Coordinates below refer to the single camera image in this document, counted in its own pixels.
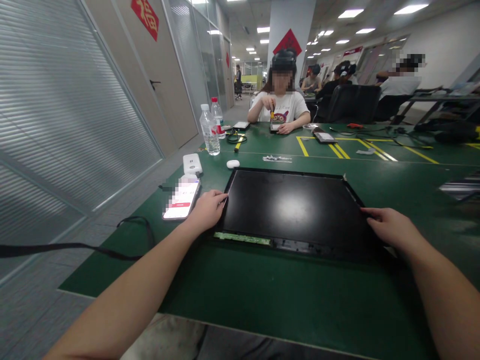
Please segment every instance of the window blinds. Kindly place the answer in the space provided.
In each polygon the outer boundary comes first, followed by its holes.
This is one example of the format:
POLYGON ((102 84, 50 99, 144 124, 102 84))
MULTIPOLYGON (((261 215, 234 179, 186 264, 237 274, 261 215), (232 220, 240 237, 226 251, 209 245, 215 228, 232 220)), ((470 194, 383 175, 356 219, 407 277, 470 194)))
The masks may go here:
POLYGON ((1 151, 84 211, 161 159, 76 0, 0 2, 1 151))

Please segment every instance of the door handle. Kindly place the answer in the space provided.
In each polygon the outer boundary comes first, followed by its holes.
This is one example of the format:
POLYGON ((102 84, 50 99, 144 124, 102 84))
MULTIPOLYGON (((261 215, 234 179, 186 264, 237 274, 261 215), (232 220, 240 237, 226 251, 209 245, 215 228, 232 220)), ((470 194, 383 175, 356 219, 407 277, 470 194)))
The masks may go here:
POLYGON ((161 84, 161 82, 160 82, 160 81, 152 81, 152 80, 150 80, 150 85, 151 85, 151 88, 153 89, 153 91, 155 91, 155 86, 154 86, 154 84, 161 84))

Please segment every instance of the red tool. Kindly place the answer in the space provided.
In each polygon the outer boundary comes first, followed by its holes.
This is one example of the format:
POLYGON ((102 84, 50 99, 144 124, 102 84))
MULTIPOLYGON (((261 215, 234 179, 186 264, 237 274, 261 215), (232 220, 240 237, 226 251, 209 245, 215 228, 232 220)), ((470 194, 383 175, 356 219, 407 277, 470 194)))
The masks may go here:
POLYGON ((350 128, 350 129, 363 129, 364 128, 363 125, 356 124, 356 123, 350 123, 346 127, 350 128))

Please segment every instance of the smartphone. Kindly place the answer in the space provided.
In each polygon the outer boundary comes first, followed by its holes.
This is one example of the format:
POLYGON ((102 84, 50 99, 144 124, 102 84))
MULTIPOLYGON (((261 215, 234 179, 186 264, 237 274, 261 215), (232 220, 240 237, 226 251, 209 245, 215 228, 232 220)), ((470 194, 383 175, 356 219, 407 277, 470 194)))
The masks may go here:
POLYGON ((164 220, 186 219, 200 189, 200 180, 183 178, 178 182, 173 197, 168 202, 165 212, 162 215, 164 220))

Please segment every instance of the green workbench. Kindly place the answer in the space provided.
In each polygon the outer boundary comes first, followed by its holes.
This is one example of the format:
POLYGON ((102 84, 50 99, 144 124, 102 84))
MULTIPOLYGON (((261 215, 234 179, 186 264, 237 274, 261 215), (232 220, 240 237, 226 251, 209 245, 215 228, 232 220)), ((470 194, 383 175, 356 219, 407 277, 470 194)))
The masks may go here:
MULTIPOLYGON (((345 174, 366 206, 391 207, 409 216, 480 289, 478 219, 439 190, 443 183, 480 169, 480 145, 444 145, 423 137, 433 146, 423 150, 367 136, 378 140, 372 142, 377 153, 361 155, 356 151, 366 150, 370 143, 331 132, 339 141, 330 146, 310 138, 306 129, 284 136, 270 134, 268 126, 251 126, 238 153, 226 140, 221 140, 217 156, 200 151, 201 191, 223 190, 231 174, 226 162, 234 159, 248 168, 345 174), (292 160, 266 162, 265 155, 292 160)), ((331 126, 347 130, 345 125, 331 126)), ((322 128, 330 132, 328 124, 322 128)), ((400 141, 415 145, 406 137, 400 141)), ((167 182, 174 184, 181 175, 183 167, 167 182)), ((162 220, 169 195, 158 189, 133 214, 150 221, 158 241, 178 224, 162 220)), ((144 254, 145 227, 124 223, 102 246, 128 255, 144 254)), ((60 289, 97 297, 131 264, 94 253, 60 289)), ((405 272, 199 238, 159 311, 368 358, 436 358, 420 297, 405 272)))

